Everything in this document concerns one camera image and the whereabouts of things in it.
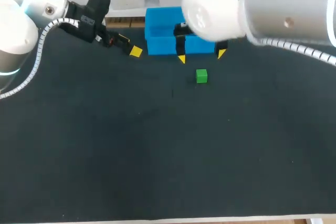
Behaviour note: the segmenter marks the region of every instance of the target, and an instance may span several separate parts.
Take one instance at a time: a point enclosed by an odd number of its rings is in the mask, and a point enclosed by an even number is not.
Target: shelf
[[[86,5],[88,0],[70,0],[80,5]],[[147,8],[159,7],[159,0],[145,0],[144,8],[126,9],[126,10],[113,10],[110,7],[110,11],[106,15],[106,18],[114,17],[144,17],[146,15]]]

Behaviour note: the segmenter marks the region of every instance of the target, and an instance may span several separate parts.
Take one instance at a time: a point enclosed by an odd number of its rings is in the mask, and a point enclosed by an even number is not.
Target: green cube
[[[197,83],[207,83],[208,82],[208,73],[206,69],[196,70],[196,82]]]

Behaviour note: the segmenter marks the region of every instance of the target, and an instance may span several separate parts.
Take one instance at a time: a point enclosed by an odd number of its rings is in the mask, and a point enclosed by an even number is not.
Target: wooden surface
[[[307,224],[307,223],[305,220],[272,220],[272,221],[209,222],[204,224]]]
[[[323,224],[336,224],[336,219],[323,219]]]

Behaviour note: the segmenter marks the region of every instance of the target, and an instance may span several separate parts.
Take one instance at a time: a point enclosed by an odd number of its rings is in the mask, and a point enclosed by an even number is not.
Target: yellow triangle
[[[226,51],[226,49],[219,50],[219,53],[218,53],[218,58],[219,59],[223,56],[223,54],[225,53],[225,51]]]
[[[181,62],[183,62],[183,64],[185,64],[185,55],[179,55],[178,58],[181,60]]]

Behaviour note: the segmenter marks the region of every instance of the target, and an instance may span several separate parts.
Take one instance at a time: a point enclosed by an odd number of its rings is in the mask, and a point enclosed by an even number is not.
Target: dark mat
[[[335,213],[335,80],[246,41],[182,65],[55,31],[0,101],[0,222]]]

